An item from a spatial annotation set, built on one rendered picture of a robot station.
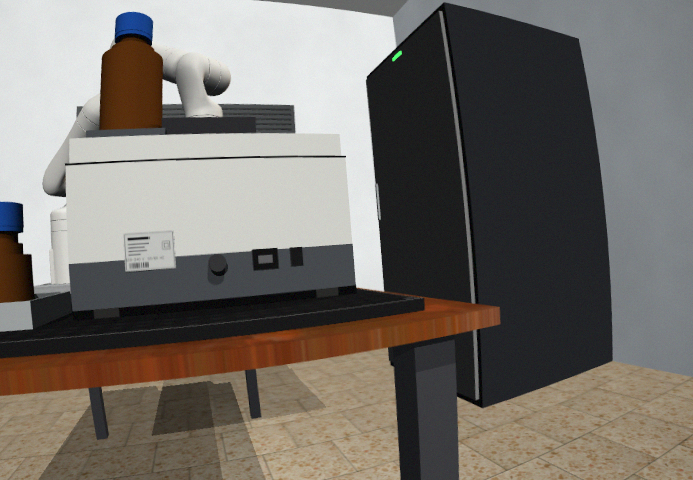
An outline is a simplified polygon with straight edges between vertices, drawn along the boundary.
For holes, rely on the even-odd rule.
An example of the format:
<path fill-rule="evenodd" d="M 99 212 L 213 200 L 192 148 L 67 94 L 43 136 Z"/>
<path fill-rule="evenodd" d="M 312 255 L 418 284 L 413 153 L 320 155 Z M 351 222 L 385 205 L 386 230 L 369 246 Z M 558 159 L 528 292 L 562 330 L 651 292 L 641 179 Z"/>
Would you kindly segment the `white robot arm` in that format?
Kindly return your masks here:
<path fill-rule="evenodd" d="M 152 43 L 152 47 L 163 58 L 163 80 L 177 84 L 185 117 L 223 117 L 221 107 L 208 96 L 218 96 L 230 85 L 231 74 L 224 63 L 196 52 L 187 52 L 155 42 Z M 69 139 L 86 138 L 86 131 L 99 130 L 99 108 L 100 93 L 85 103 L 68 136 L 49 163 L 42 183 L 46 194 L 66 197 L 65 164 L 69 163 Z M 66 204 L 51 212 L 50 221 L 51 284 L 68 284 L 70 281 Z"/>

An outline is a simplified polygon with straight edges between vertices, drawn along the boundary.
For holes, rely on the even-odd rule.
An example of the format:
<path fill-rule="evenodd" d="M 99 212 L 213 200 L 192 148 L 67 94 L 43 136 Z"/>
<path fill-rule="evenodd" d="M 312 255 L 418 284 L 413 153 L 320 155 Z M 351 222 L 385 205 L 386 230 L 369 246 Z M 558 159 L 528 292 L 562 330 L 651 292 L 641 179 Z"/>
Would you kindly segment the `white and grey benchtop instrument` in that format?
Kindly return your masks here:
<path fill-rule="evenodd" d="M 65 166 L 73 321 L 357 293 L 340 134 L 162 118 L 69 139 Z"/>

